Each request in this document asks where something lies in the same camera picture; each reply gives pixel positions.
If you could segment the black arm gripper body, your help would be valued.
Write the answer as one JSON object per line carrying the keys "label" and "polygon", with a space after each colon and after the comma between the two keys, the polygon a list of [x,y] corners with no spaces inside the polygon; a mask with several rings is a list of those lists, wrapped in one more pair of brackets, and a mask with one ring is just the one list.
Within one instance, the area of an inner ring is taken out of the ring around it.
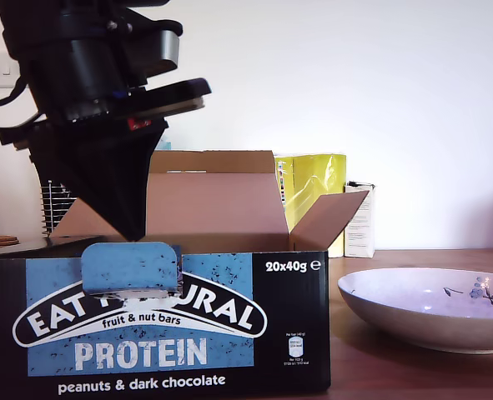
{"label": "black arm gripper body", "polygon": [[3,145],[29,146],[40,123],[135,130],[202,108],[211,93],[203,78],[145,89],[149,76],[177,67],[176,38],[11,38],[7,45],[20,67],[18,85],[30,88],[38,111],[18,126],[1,127]]}

